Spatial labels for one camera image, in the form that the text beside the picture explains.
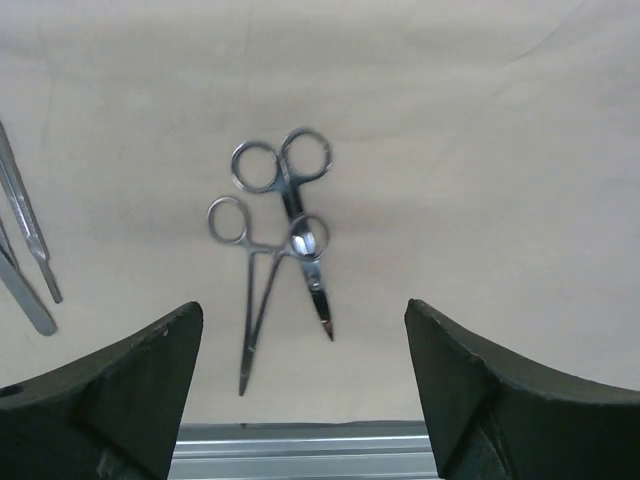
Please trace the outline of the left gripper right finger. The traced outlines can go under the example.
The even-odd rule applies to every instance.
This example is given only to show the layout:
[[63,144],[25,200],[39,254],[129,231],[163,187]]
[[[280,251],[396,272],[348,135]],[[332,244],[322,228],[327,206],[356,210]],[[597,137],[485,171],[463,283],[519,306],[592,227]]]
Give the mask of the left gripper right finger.
[[419,299],[404,320],[440,478],[638,478],[638,392],[530,360]]

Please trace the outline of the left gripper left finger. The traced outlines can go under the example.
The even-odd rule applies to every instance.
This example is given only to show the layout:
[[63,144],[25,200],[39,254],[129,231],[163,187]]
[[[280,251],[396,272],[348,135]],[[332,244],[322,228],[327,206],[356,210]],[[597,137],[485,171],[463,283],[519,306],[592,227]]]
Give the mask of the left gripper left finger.
[[188,302],[142,330],[1,389],[4,479],[165,479],[203,333]]

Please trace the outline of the steel scalpel handle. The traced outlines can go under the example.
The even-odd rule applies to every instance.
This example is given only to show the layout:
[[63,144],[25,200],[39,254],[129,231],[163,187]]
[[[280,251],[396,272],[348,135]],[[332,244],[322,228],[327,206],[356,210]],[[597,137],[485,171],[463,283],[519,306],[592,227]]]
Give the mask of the steel scalpel handle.
[[4,126],[1,126],[1,185],[26,245],[39,265],[52,299],[56,304],[60,304],[63,298],[49,265],[49,251],[37,222],[26,187],[22,181]]
[[46,307],[20,273],[4,225],[1,225],[1,280],[41,335],[51,336],[57,331]]

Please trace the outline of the beige cloth wrap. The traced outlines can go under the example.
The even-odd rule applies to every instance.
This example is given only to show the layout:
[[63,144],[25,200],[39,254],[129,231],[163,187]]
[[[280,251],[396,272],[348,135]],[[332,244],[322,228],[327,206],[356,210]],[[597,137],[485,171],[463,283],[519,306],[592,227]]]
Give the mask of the beige cloth wrap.
[[[63,295],[1,295],[1,382],[188,301],[188,423],[421,415],[419,298],[519,354],[639,386],[635,1],[5,1],[1,120]],[[309,126],[335,335],[282,262],[245,395],[246,253],[209,235],[242,142]]]

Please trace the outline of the steel surgical scissors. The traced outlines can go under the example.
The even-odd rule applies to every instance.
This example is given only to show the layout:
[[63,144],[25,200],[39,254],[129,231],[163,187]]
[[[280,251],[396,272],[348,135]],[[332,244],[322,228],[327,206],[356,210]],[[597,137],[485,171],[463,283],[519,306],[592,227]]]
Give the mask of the steel surgical scissors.
[[[321,168],[305,174],[293,166],[290,159],[290,148],[294,141],[300,137],[311,137],[321,147],[324,160]],[[264,185],[253,185],[241,173],[240,160],[251,149],[259,149],[267,152],[275,164],[275,175],[272,180]],[[278,192],[289,221],[294,220],[305,213],[305,208],[300,193],[300,187],[308,182],[315,181],[324,176],[332,166],[332,148],[330,142],[318,131],[310,127],[298,127],[293,129],[282,141],[278,150],[268,142],[262,140],[249,140],[240,144],[231,157],[231,172],[234,183],[238,188],[252,194],[264,194]],[[318,259],[309,262],[300,262],[301,270],[309,290],[310,296],[319,316],[320,323],[328,338],[334,340],[333,322],[327,297],[326,287],[322,278],[320,262]]]

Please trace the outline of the aluminium rail frame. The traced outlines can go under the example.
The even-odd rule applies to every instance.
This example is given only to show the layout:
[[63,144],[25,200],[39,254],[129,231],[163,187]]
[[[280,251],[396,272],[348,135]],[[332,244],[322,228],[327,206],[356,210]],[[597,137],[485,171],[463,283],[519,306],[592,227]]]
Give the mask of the aluminium rail frame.
[[185,425],[171,479],[436,479],[419,421]]

